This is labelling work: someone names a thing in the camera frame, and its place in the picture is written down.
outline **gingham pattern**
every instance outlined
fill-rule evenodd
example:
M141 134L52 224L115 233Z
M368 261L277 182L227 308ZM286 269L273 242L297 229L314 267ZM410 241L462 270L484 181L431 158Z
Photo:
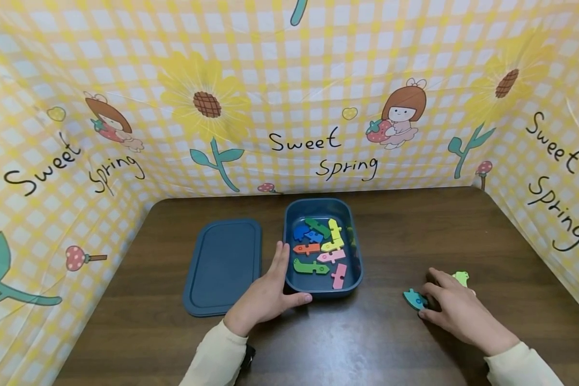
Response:
M310 0L296 27L290 25L293 1L107 4L0 1L0 231L12 252L4 282L63 298L49 307L0 302L0 385L51 384L152 204L233 194L216 170L189 156L190 149L209 154L209 144L187 139L171 106L160 101L163 69L154 60L176 51L219 61L224 76L246 87L250 135L219 143L220 150L245 149L226 164L239 194L268 194L257 190L265 182L278 192L469 185L480 162L490 160L486 191L579 302L579 246L554 251L551 240L570 241L570 235L543 204L526 204L533 199L528 184L550 175L548 186L579 225L579 161L577 173L569 174L525 131L541 110L548 137L567 152L579 150L579 1ZM533 97L501 117L496 134L469 153L455 180L458 157L448 143L454 136L467 142L474 129L464 124L463 105L472 97L467 87L483 76L498 41L529 28L548 31L557 47L549 75ZM367 141L368 121L410 77L427 80L419 133L384 150ZM145 150L131 153L96 135L83 91L103 94L122 112ZM47 117L53 106L66 111L65 121ZM343 119L346 107L358 116ZM340 147L274 151L269 140L273 132L283 143L325 139L337 126ZM77 161L37 181L27 197L30 184L5 183L10 170L21 171L19 180L42 175L65 151L58 132L82 151ZM146 178L135 178L134 165L123 166L108 178L113 196L94 192L99 184L89 172L126 155ZM368 182L360 179L371 169L328 181L316 174L323 159L331 168L371 158L378 169ZM67 272L64 253L72 244L109 259Z

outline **blue lid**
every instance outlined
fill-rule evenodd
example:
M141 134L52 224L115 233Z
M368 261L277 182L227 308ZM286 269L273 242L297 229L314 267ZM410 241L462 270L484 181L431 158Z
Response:
M197 236L182 302L192 316L224 315L261 274L262 228L256 220L209 223Z

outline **pink puzzle piece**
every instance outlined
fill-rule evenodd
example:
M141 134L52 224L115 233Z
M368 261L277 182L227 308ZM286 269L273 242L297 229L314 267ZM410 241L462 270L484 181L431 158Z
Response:
M343 279L345 278L345 272L347 270L347 265L339 264L337 265L337 272L331 273L330 276L334 277L335 280L332 282L332 288L339 290L343 288Z
M339 249L338 251L322 253L317 257L317 260L321 261L322 263L327 263L330 261L330 263L334 264L335 260L343 259L343 257L345 257L345 251L343 251L343 249Z

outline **wooden table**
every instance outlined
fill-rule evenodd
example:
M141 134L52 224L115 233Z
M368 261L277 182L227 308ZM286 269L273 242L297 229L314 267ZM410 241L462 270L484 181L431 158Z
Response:
M262 271L285 207L317 195L172 199L156 204L55 385L177 385L220 317L181 303L197 233L214 220L256 219ZM492 200L475 188L329 194L350 205L364 279L345 300L316 302L258 326L252 369L237 385L487 385L476 349L421 321L402 292L425 271L467 271L470 287L579 385L579 305Z

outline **hand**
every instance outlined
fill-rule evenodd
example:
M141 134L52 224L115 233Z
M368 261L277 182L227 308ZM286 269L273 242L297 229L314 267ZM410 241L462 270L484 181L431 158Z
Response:
M300 292L283 295L285 273L290 260L290 245L277 241L277 251L268 272L250 285L225 315L225 326L237 336L246 337L258 323L276 318L286 309L305 305L313 297Z
M437 285L427 283L420 293L427 297L430 305L435 298L442 311L422 309L418 313L421 318L447 330L460 341L478 347L488 357L518 344L518 338L493 317L471 289L435 268L429 268L429 273L437 280Z

